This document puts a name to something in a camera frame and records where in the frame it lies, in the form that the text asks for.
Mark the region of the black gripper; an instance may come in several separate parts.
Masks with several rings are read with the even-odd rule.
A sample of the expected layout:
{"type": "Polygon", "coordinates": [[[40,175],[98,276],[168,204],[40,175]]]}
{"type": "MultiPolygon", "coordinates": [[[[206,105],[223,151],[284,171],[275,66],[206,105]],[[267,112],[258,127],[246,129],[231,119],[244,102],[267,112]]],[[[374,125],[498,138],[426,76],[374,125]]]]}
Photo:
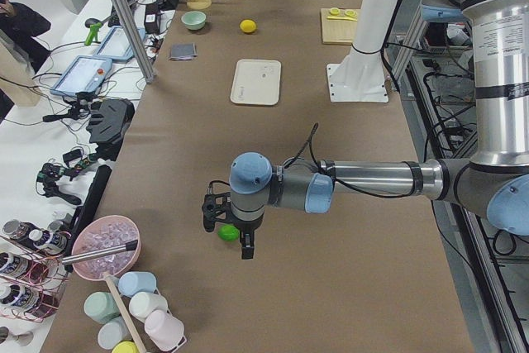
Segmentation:
{"type": "Polygon", "coordinates": [[[241,243],[241,258],[243,260],[251,260],[255,253],[255,230],[260,227],[260,219],[246,221],[237,218],[235,220],[235,227],[240,232],[241,243]]]}

